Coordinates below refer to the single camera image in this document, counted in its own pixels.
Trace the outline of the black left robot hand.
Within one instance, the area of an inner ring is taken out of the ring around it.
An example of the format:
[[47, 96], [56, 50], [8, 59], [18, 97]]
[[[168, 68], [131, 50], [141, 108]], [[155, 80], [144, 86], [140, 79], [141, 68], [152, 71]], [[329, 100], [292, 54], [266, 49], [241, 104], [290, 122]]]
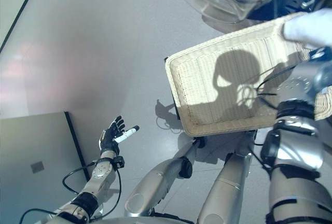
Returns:
[[138, 125], [127, 130], [125, 130], [125, 127], [122, 116], [118, 116], [110, 123], [107, 129], [103, 130], [99, 139], [101, 154], [113, 151], [118, 156], [120, 154], [119, 144], [140, 129]]

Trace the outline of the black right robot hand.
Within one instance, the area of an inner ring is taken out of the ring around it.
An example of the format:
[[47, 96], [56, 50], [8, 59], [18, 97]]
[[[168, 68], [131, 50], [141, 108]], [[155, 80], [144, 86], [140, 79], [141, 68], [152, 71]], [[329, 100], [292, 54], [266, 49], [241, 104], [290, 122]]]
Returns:
[[309, 53], [309, 62], [315, 67], [312, 82], [316, 93], [331, 86], [331, 47], [322, 47]]

